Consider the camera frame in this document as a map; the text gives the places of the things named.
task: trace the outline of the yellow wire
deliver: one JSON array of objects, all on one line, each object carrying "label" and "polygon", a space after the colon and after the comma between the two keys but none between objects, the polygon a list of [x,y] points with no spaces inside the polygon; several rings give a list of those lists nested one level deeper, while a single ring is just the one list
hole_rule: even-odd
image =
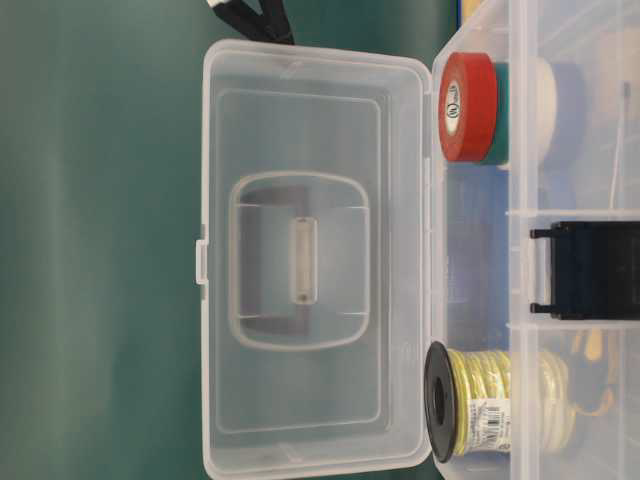
[{"label": "yellow wire", "polygon": [[[511,360],[502,351],[459,352],[448,350],[456,387],[457,434],[453,453],[464,455],[469,445],[469,407],[472,400],[511,397]],[[540,353],[542,394],[541,442],[546,451],[564,448],[573,432],[576,409],[567,398],[568,369],[549,352]]]}]

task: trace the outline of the barcode sticker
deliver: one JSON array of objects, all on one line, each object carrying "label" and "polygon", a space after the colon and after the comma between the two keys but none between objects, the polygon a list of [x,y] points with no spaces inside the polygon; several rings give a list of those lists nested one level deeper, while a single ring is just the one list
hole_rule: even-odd
[{"label": "barcode sticker", "polygon": [[467,452],[511,450],[511,402],[483,398],[469,402]]}]

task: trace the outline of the clear plastic storage box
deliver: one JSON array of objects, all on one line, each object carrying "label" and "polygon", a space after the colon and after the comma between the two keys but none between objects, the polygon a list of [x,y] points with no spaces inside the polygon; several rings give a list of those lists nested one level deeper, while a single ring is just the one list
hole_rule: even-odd
[{"label": "clear plastic storage box", "polygon": [[[508,64],[506,166],[443,158],[432,97],[454,51]],[[432,71],[238,41],[208,53],[196,274],[212,477],[420,463],[432,340],[512,362],[511,453],[453,457],[448,480],[637,476],[640,322],[530,313],[549,301],[550,254],[529,232],[640,220],[640,0],[485,0]],[[640,244],[632,257],[640,283]],[[548,354],[581,411],[562,448],[540,428],[564,421]]]}]

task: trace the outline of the black strap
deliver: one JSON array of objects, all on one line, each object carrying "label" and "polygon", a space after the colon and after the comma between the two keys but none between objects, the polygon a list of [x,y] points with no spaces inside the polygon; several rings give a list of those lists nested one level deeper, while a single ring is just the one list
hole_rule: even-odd
[{"label": "black strap", "polygon": [[219,3],[213,10],[222,21],[249,40],[293,45],[293,33],[282,0],[260,0],[262,15],[243,0]]}]

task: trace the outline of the plastic box lid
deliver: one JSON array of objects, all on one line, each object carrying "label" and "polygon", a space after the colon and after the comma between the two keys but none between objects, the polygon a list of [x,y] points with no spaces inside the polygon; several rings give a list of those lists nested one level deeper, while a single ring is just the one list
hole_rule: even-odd
[{"label": "plastic box lid", "polygon": [[208,52],[196,275],[212,477],[429,454],[430,91],[405,58],[229,40]]}]

